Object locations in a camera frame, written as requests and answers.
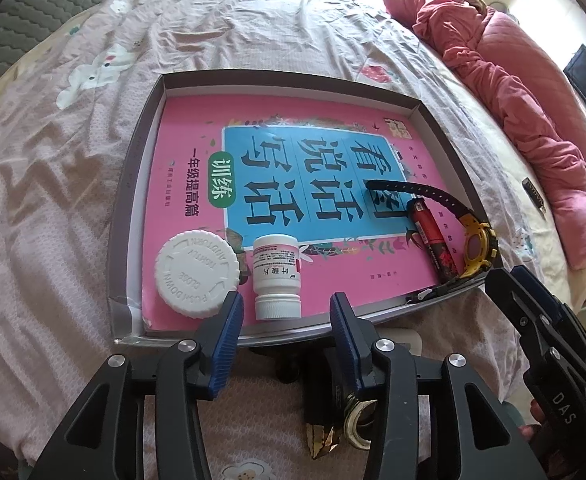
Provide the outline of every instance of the rolled pink blanket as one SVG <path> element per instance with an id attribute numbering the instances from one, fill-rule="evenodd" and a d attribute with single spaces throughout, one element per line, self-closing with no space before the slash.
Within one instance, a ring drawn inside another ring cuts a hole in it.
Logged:
<path id="1" fill-rule="evenodd" d="M 501 123 L 544 189 L 569 265 L 586 267 L 585 158 L 573 142 L 562 139 L 520 78 L 478 53 L 496 11 L 489 8 L 482 18 L 464 0 L 384 0 L 384 4 L 391 16 L 439 52 Z M 568 130 L 574 132 L 574 126 Z"/>

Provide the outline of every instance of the black watch strap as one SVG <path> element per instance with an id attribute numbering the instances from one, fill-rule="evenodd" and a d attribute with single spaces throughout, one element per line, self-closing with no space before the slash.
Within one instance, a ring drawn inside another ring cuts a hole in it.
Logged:
<path id="1" fill-rule="evenodd" d="M 453 195 L 450 195 L 437 187 L 427 186 L 426 184 L 399 182 L 396 180 L 369 180 L 366 182 L 366 188 L 372 191 L 396 191 L 400 193 L 413 193 L 425 196 L 447 208 L 457 218 L 461 218 L 468 213 L 475 216 L 473 211 L 468 209 Z"/>

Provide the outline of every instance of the pink pillow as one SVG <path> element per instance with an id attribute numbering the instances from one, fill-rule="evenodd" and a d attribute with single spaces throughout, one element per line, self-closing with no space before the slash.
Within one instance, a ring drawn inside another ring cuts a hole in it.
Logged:
<path id="1" fill-rule="evenodd" d="M 560 138 L 575 144 L 586 161 L 586 117 L 566 76 L 548 54 L 503 12 L 490 18 L 476 51 L 519 77 Z"/>

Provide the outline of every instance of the round white cap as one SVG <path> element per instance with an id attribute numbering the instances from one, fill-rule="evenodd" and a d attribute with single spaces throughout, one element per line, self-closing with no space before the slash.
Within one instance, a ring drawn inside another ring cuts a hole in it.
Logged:
<path id="1" fill-rule="evenodd" d="M 157 292 L 176 312 L 217 314 L 226 293 L 237 290 L 240 265 L 230 245 L 208 231 L 186 231 L 161 248 L 155 260 Z"/>
<path id="2" fill-rule="evenodd" d="M 299 319 L 302 300 L 297 294 L 263 294 L 255 298 L 255 317 L 260 321 Z"/>

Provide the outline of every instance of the bed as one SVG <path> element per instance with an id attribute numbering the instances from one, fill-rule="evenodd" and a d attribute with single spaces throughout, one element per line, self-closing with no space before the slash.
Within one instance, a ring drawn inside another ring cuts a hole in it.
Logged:
<path id="1" fill-rule="evenodd" d="M 586 269 L 569 269 L 552 216 L 524 192 L 530 167 L 382 0 L 104 0 L 0 79 L 0 440 L 18 458 L 37 459 L 110 353 L 110 208 L 139 111 L 158 74 L 208 68 L 314 73 L 419 98 L 465 164 L 505 264 L 583 304 Z M 463 352 L 500 400 L 521 384 L 514 329 L 481 289 L 394 324 L 417 330 L 426 356 Z M 249 459 L 265 480 L 360 478 L 365 454 L 348 447 L 308 459 L 300 389 L 271 375 L 268 359 L 241 351 L 230 386 L 201 406 L 214 478 L 237 478 Z M 150 425 L 146 443 L 152 474 Z"/>

